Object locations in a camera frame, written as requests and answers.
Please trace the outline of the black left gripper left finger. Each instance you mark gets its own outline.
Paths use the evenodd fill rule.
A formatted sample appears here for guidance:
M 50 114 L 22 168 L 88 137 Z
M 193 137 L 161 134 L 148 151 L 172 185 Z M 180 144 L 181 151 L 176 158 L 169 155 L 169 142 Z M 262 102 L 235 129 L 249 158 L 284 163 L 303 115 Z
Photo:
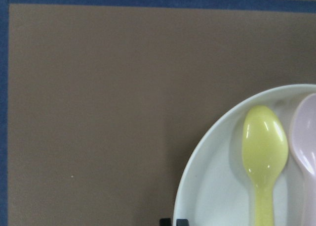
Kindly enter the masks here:
M 161 218 L 159 220 L 159 226 L 171 226 L 171 218 Z

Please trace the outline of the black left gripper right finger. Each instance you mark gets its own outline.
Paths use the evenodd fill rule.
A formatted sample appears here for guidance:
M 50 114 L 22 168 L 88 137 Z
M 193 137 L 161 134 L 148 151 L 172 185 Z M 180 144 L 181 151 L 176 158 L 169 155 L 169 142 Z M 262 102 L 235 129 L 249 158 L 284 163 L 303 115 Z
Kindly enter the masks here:
M 177 219 L 176 226 L 189 226 L 188 219 Z

